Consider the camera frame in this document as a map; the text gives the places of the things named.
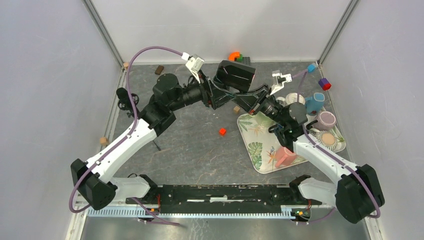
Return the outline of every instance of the brown block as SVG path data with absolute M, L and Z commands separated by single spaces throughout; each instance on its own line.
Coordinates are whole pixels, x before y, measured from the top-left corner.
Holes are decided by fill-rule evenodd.
M 240 107 L 239 106 L 235 106 L 233 109 L 235 114 L 239 114 L 240 113 Z
M 157 68 L 156 68 L 156 71 L 154 71 L 154 74 L 156 74 L 156 75 L 161 75 L 161 73 L 162 73 L 162 71 L 164 70 L 164 66 L 162 66 L 162 65 L 159 65 L 159 66 L 157 66 Z
M 108 140 L 108 138 L 107 137 L 101 137 L 100 138 L 100 144 L 103 146 L 103 147 L 106 147 L 107 145 L 109 145 L 109 140 Z

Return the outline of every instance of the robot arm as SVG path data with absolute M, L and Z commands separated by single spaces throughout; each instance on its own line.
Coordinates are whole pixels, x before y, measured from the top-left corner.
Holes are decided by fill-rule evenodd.
M 280 105 L 272 95 L 286 82 L 291 82 L 291 76 L 273 73 L 276 83 L 269 88 L 263 85 L 249 91 L 255 76 L 255 69 L 237 62 L 222 61 L 213 80 L 206 77 L 200 70 L 203 61 L 192 56 L 186 66 L 193 74 L 193 79 L 187 86 L 180 86 L 173 74 L 161 75 L 153 87 L 153 96 L 143 110 L 137 110 L 138 121 L 135 131 L 131 135 L 133 125 L 113 141 L 107 148 L 86 162 L 80 159 L 71 165 L 74 185 L 82 174 L 93 164 L 95 168 L 82 182 L 78 191 L 95 209 L 107 206 L 111 201 L 122 201 L 126 198 L 144 197 L 150 189 L 147 180 L 138 176 L 134 178 L 115 178 L 115 172 L 141 147 L 162 134 L 175 120 L 174 111 L 202 101 L 206 107 L 219 108 L 229 101 L 233 101 L 251 115 L 262 112 L 277 123 L 272 131 L 280 144 L 292 152 L 305 157 L 320 171 L 325 173 L 332 183 L 317 181 L 309 176 L 301 176 L 290 183 L 294 194 L 299 199 L 314 199 L 335 206 L 350 222 L 357 222 L 375 209 L 366 199 L 364 190 L 355 182 L 352 174 L 345 167 L 336 163 L 330 157 L 319 151 L 303 131 L 303 124 L 307 122 L 306 108 L 301 103 L 288 106 Z M 230 91 L 230 87 L 239 92 Z M 128 93 L 120 88 L 116 91 L 119 98 L 119 108 L 129 110 L 128 116 L 134 116 Z M 114 149 L 101 163 L 98 159 L 106 151 Z M 377 175 L 368 165 L 358 167 L 356 164 L 340 158 L 346 166 L 356 170 L 361 178 L 372 190 L 379 206 L 384 204 L 383 194 Z

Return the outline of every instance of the light purple cup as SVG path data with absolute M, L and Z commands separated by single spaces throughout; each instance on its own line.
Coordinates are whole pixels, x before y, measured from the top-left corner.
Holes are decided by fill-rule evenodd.
M 313 127 L 322 131 L 330 131 L 337 122 L 336 116 L 329 111 L 320 112 L 316 115 L 315 120 L 318 120 L 318 122 Z

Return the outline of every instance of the tray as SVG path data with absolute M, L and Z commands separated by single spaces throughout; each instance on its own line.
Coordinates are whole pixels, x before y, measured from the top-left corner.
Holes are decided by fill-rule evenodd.
M 315 116 L 308 115 L 307 118 L 307 123 L 310 123 L 314 120 Z M 272 173 L 308 161 L 298 156 L 290 165 L 275 167 L 277 162 L 275 153 L 281 145 L 276 135 L 268 132 L 268 128 L 274 124 L 275 122 L 273 120 L 261 112 L 254 116 L 246 113 L 239 116 L 237 119 L 238 129 L 240 130 L 241 137 L 243 138 L 253 167 L 261 174 Z M 344 150 L 346 148 L 346 142 L 339 129 L 334 126 L 330 131 L 338 139 L 337 147 L 333 152 L 337 153 Z

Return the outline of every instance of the green block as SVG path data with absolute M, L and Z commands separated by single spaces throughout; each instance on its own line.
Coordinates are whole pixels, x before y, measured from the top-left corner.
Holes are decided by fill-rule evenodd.
M 235 59 L 235 61 L 236 61 L 236 62 L 239 62 L 239 63 L 243 62 L 243 55 L 242 55 L 242 54 L 240 54 L 240 56 L 239 56 L 239 57 L 237 57 L 237 58 Z

